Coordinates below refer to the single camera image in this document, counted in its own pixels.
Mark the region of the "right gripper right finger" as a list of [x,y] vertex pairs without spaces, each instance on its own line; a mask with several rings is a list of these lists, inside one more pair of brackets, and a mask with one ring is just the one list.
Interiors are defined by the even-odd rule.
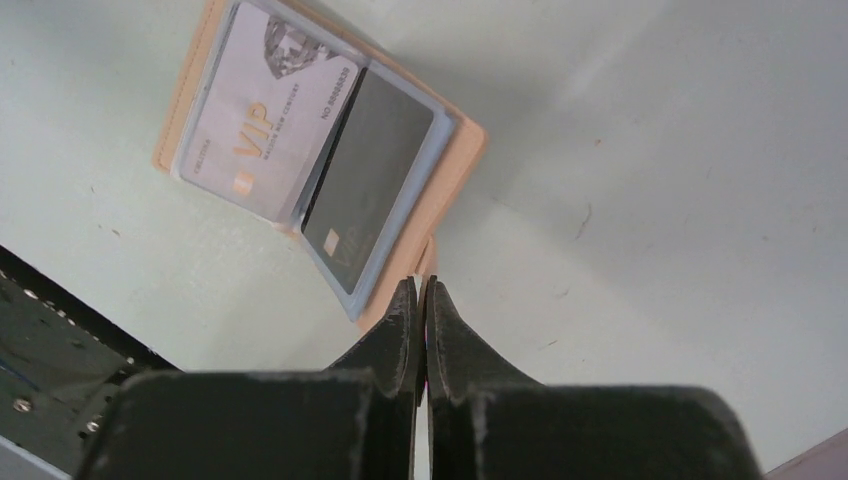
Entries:
[[435,479],[758,479],[736,414],[692,385],[546,385],[423,293]]

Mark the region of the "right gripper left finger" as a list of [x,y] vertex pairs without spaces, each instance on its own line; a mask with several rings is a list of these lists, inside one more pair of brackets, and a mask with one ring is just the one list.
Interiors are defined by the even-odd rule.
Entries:
[[409,479],[423,380],[416,283],[318,371],[141,374],[86,447],[80,479]]

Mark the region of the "black VIP credit card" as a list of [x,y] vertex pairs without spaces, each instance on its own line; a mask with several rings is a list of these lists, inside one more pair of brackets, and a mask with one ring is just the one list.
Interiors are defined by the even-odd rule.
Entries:
[[433,123],[433,111],[367,71],[303,235],[351,295]]

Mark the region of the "tan leather card holder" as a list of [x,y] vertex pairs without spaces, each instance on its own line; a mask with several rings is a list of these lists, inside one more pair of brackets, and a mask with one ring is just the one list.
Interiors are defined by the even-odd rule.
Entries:
[[[413,274],[426,277],[435,272],[438,260],[435,231],[482,158],[486,150],[488,134],[480,124],[416,78],[413,73],[396,61],[395,56],[356,29],[350,22],[342,19],[336,12],[318,6],[316,3],[309,4],[304,1],[273,1],[271,4],[285,6],[302,15],[306,21],[340,38],[351,48],[376,59],[378,63],[410,81],[423,93],[432,96],[457,120],[452,137],[427,179],[379,272],[368,302],[362,313],[355,317],[357,327],[366,332],[372,329],[383,316],[398,281]],[[214,37],[223,31],[224,17],[228,8],[227,1],[208,1],[201,11],[198,26],[178,76],[165,123],[153,151],[153,165],[166,174],[171,172],[171,167],[177,160],[178,144],[187,124],[190,108],[201,93],[202,70],[212,58]]]

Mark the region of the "white grey credit card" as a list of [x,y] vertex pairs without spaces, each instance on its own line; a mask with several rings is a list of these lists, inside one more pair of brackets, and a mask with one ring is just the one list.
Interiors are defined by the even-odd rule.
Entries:
[[230,2],[172,175],[289,227],[363,63],[289,6]]

